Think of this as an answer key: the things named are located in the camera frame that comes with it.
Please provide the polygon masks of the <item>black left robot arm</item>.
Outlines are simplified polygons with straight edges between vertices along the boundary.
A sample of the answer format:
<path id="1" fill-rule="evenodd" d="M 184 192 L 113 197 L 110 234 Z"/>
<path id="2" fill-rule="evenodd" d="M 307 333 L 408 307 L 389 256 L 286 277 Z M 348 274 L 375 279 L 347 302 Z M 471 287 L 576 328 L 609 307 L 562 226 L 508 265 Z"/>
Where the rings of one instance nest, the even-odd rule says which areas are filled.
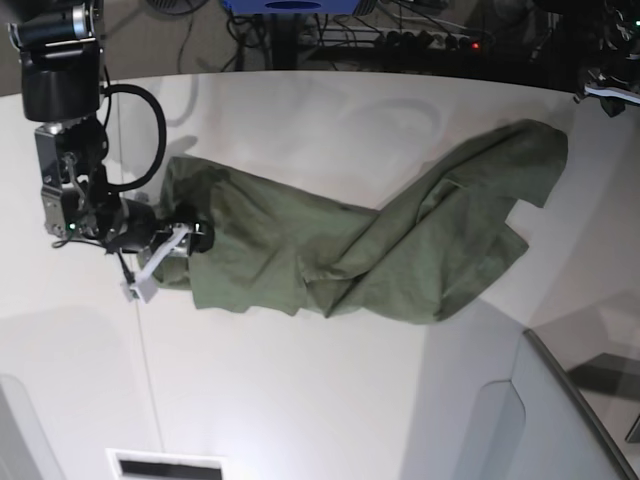
<path id="1" fill-rule="evenodd" d="M 596 12 L 577 97 L 597 98 L 614 118 L 639 106 L 639 2 L 601 1 Z"/>

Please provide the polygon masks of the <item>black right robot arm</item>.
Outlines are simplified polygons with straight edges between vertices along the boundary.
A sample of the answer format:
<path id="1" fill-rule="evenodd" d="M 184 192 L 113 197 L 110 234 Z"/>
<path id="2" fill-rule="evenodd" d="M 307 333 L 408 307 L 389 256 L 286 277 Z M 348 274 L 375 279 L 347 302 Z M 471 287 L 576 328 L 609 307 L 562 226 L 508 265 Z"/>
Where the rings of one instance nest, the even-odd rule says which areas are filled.
<path id="1" fill-rule="evenodd" d="M 158 173 L 167 123 L 149 91 L 111 83 L 104 66 L 102 6 L 100 1 L 1 4 L 1 21 L 19 53 L 24 115 L 39 125 L 35 143 L 45 228 L 56 248 L 87 243 L 119 256 L 145 250 L 162 256 L 204 253 L 213 245 L 213 228 L 191 206 L 158 216 L 151 206 L 124 196 Z M 148 170 L 121 184 L 108 179 L 108 121 L 97 116 L 117 94 L 137 96 L 151 108 L 158 137 Z"/>

